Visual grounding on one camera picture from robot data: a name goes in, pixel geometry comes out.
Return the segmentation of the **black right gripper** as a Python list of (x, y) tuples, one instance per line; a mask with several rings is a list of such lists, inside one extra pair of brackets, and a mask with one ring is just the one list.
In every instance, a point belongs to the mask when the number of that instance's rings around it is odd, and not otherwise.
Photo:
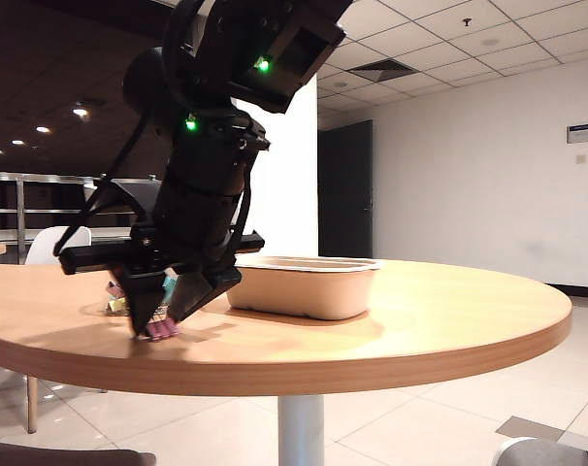
[(244, 234), (233, 227), (223, 243), (207, 248), (149, 230), (129, 240), (67, 247), (58, 260), (67, 275), (107, 270), (115, 276), (129, 306), (133, 332), (140, 336), (163, 300), (166, 269), (179, 274), (169, 318), (181, 322), (241, 281), (242, 274), (233, 269), (238, 253), (258, 252), (264, 246), (259, 233)]

